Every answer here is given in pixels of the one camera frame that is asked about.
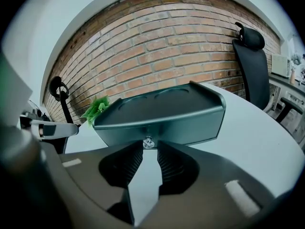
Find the green plant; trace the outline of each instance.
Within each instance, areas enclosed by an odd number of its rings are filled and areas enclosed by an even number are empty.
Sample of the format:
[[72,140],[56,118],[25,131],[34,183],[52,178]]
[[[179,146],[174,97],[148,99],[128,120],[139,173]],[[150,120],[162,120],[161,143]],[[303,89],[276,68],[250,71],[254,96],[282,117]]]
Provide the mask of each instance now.
[[294,71],[298,65],[301,64],[301,56],[298,54],[294,54],[291,56],[291,61],[294,65],[292,65],[292,70]]
[[87,118],[88,124],[92,125],[95,118],[104,110],[109,107],[109,98],[104,96],[99,99],[95,99],[86,112],[81,116],[82,118]]

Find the green leaf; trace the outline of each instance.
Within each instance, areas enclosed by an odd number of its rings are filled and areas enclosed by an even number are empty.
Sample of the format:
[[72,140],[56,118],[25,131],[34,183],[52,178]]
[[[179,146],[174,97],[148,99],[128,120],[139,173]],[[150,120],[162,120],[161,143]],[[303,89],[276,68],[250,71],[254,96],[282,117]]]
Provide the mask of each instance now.
[[93,104],[93,106],[99,106],[101,103],[104,103],[105,106],[108,106],[109,105],[108,96],[104,96],[102,98],[95,99],[92,104]]
[[93,106],[93,107],[91,108],[91,111],[90,111],[89,114],[88,114],[88,117],[94,116],[95,113],[98,112],[98,110],[99,110],[98,106]]
[[104,96],[102,98],[96,99],[94,97],[93,102],[90,104],[90,107],[82,115],[83,118],[87,118],[89,126],[92,125],[95,118],[104,110],[109,107],[109,98]]
[[103,111],[105,109],[105,104],[104,103],[101,103],[100,105],[99,105],[99,111]]
[[95,118],[96,118],[97,116],[99,116],[99,114],[100,114],[100,112],[97,112],[97,113],[95,113],[92,117],[90,117],[90,118],[88,119],[89,124],[92,125],[93,121],[95,120]]
[[87,118],[88,117],[88,115],[89,115],[89,113],[90,113],[90,111],[91,111],[91,107],[89,107],[87,110],[86,110],[86,112],[81,116],[81,118]]

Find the white wall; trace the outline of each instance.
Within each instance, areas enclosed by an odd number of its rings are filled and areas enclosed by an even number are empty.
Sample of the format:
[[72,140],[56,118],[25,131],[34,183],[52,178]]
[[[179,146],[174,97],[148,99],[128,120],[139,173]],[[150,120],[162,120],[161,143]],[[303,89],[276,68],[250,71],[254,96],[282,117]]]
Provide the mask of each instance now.
[[[51,68],[67,40],[116,0],[28,0],[1,43],[13,68],[42,103]],[[294,28],[275,0],[235,0],[255,12],[285,41]]]

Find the gray tray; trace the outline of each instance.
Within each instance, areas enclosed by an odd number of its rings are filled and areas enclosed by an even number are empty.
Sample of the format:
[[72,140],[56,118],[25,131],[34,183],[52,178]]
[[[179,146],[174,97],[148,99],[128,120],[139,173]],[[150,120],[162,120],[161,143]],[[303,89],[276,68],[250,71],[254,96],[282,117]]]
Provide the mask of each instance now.
[[195,82],[118,99],[99,115],[93,128],[108,146],[143,140],[184,145],[217,138],[224,98]]

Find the cable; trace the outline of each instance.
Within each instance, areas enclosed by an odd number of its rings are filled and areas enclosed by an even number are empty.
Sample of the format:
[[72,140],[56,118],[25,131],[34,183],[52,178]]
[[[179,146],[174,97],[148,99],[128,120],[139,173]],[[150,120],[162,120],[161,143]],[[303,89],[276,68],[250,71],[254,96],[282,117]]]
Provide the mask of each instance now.
[[[29,101],[31,101],[33,104],[35,104],[32,100],[29,99]],[[40,108],[36,104],[35,104],[35,106],[40,110]],[[42,112],[42,111],[40,110],[40,112]]]

